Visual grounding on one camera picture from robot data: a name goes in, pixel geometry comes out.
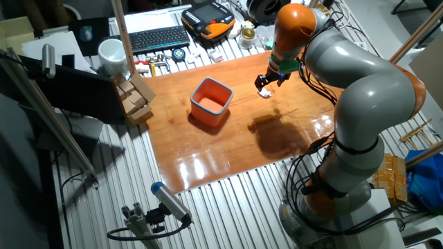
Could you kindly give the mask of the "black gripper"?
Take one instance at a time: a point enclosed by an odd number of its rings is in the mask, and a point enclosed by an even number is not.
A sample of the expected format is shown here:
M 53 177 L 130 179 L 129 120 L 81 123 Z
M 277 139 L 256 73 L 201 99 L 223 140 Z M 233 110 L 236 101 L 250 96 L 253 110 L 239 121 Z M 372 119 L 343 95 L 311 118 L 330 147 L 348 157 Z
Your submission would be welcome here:
M 271 68 L 268 68 L 266 70 L 266 75 L 258 75 L 255 80 L 255 87 L 257 90 L 261 91 L 268 82 L 275 82 L 277 81 L 278 86 L 282 86 L 282 84 L 286 81 L 288 81 L 290 78 L 290 74 L 286 73 L 278 73 L 273 71 Z

